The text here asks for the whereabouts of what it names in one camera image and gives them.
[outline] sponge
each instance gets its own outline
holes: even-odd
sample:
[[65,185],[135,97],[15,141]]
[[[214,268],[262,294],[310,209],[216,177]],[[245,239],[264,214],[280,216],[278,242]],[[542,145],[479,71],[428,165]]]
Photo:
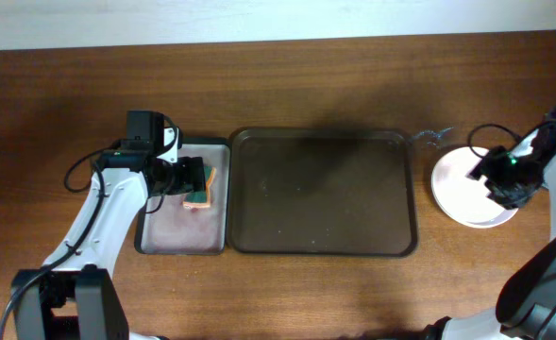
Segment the sponge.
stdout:
[[183,207],[191,208],[210,208],[211,207],[211,185],[216,169],[212,166],[204,165],[204,178],[206,180],[206,190],[203,192],[189,193],[183,200]]

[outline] black cable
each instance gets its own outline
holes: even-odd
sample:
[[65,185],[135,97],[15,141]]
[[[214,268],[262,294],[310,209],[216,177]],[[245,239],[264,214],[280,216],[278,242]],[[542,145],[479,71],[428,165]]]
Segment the black cable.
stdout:
[[154,209],[151,212],[145,212],[145,213],[155,213],[158,210],[160,210],[160,208],[162,208],[162,203],[164,203],[164,194],[162,194],[162,196],[160,197],[160,202],[158,203],[158,207],[156,207],[156,209]]
[[[169,169],[172,166],[170,162],[165,161],[163,159],[159,159],[162,160],[165,164],[169,165]],[[162,203],[164,203],[164,197],[166,196],[166,194],[169,192],[169,190],[171,190],[171,188],[173,187],[173,184],[175,183],[175,172],[172,171],[172,176],[171,176],[171,180],[168,182],[168,184],[164,187],[164,189],[162,190],[161,196],[160,196],[160,202],[158,203],[158,207],[156,207],[156,209],[154,209],[151,212],[145,212],[145,213],[155,213],[158,210],[160,210],[160,208],[162,207]]]
[[518,134],[514,133],[512,130],[510,130],[507,127],[504,127],[500,124],[493,124],[493,123],[489,123],[489,124],[483,124],[483,125],[479,125],[478,127],[473,128],[469,133],[468,133],[468,137],[466,138],[466,143],[468,144],[468,148],[470,148],[470,151],[472,153],[475,154],[475,156],[479,157],[480,159],[483,159],[484,156],[480,155],[477,151],[475,151],[475,149],[473,148],[473,136],[475,135],[475,133],[477,133],[479,130],[483,129],[483,128],[499,128],[501,130],[506,131],[508,134],[510,134],[513,138],[514,141],[516,143],[519,143],[520,141],[522,141],[521,136],[519,136]]
[[101,207],[103,205],[104,198],[106,196],[106,190],[105,190],[106,184],[104,182],[104,177],[101,174],[101,170],[99,169],[99,166],[95,162],[93,163],[93,171],[99,177],[99,195],[97,199],[97,204],[95,205],[95,209],[93,210],[93,214],[89,219],[89,223],[87,223],[87,226],[82,231],[82,234],[80,234],[80,237],[78,237],[78,239],[72,246],[66,245],[68,246],[68,251],[66,251],[66,253],[62,257],[55,260],[53,263],[49,265],[43,266],[35,276],[33,276],[28,282],[22,285],[18,290],[15,291],[15,293],[11,295],[11,298],[7,303],[7,307],[5,307],[5,311],[3,312],[3,315],[1,316],[1,320],[0,320],[0,340],[3,339],[3,334],[5,333],[5,326],[7,325],[7,320],[11,314],[11,311],[15,308],[16,303],[22,298],[22,295],[25,293],[25,291],[28,290],[28,288],[30,288],[32,284],[36,283],[42,277],[49,274],[53,269],[58,267],[60,264],[63,264],[70,257],[72,257],[72,255],[74,255],[77,252],[78,248],[82,245],[82,243],[87,238],[87,235],[93,228],[95,219],[97,218],[97,215],[101,211]]
[[82,188],[78,188],[78,189],[74,189],[72,186],[70,186],[70,176],[72,175],[72,172],[84,161],[86,161],[87,159],[100,154],[106,150],[110,150],[110,149],[115,149],[118,148],[120,146],[120,140],[114,141],[114,143],[112,143],[109,147],[104,147],[102,149],[96,150],[90,154],[88,154],[87,156],[81,158],[80,160],[76,161],[76,163],[74,163],[66,172],[66,176],[64,176],[63,178],[63,186],[71,193],[81,193],[87,189],[89,189],[91,187],[91,180],[89,179],[89,182],[87,183],[87,185],[85,185]]

